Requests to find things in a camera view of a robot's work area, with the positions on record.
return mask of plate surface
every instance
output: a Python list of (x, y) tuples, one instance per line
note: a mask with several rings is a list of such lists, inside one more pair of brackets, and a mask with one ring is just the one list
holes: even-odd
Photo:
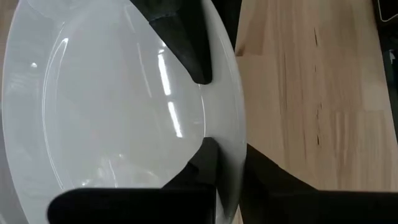
[(223, 150), (218, 222), (232, 219), (246, 156), (243, 94), (221, 19), (210, 0), (203, 8), (209, 85), (192, 81), (127, 0), (20, 1), (7, 41), (2, 119), (30, 224), (45, 223), (51, 199), (68, 189), (163, 186), (204, 136)]

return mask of white plate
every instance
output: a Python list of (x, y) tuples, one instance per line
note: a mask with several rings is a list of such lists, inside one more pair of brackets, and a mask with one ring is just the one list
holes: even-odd
[(213, 82), (194, 83), (128, 0), (20, 0), (7, 41), (2, 119), (30, 224), (79, 187), (161, 187), (204, 136), (223, 150), (218, 222), (231, 221), (246, 156), (234, 53), (203, 0)]

